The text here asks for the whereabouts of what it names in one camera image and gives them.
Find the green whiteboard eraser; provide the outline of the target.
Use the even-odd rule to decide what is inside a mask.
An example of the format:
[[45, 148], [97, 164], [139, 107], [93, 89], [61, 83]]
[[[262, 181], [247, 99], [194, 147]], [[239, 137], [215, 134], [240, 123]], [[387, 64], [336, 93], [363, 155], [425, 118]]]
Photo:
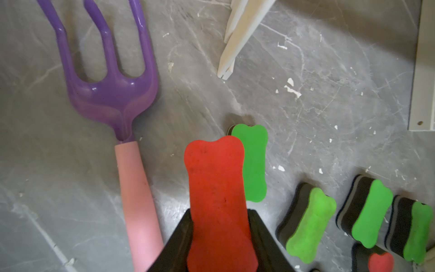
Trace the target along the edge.
[[247, 201], [259, 203], [267, 193], [266, 184], [266, 147], [268, 132], [261, 125], [232, 125], [227, 134], [238, 138], [244, 147], [244, 179], [245, 198]]
[[278, 242], [289, 255], [298, 257], [305, 264], [312, 263], [336, 208], [336, 200], [321, 188], [300, 183], [289, 210], [275, 231]]
[[381, 180], [357, 175], [337, 215], [336, 225], [364, 247], [373, 248], [392, 203], [393, 192]]
[[431, 206], [396, 195], [384, 242], [386, 249], [406, 261], [421, 265], [427, 254], [426, 245], [432, 221]]

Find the red whiteboard eraser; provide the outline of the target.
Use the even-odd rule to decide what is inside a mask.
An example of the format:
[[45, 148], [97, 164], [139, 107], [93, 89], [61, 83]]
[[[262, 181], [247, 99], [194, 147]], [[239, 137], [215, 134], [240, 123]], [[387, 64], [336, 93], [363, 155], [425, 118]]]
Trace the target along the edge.
[[394, 257], [378, 246], [366, 248], [360, 243], [352, 247], [353, 272], [392, 272]]
[[254, 272], [242, 167], [244, 147], [225, 136], [188, 144], [184, 163], [189, 177], [193, 241], [187, 264], [191, 272]]

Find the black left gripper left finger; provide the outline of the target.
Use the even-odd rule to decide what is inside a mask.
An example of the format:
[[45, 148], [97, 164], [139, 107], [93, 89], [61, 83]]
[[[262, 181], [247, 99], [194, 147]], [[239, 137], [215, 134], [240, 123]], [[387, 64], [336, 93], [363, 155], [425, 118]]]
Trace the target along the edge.
[[193, 240], [193, 221], [187, 209], [148, 272], [187, 272], [187, 258]]

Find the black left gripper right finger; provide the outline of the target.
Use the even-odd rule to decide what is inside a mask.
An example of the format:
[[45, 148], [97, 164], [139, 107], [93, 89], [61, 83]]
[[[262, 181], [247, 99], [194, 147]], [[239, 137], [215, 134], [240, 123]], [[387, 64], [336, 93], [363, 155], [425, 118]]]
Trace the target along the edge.
[[248, 209], [248, 219], [251, 241], [258, 260], [257, 272], [295, 272], [259, 214]]

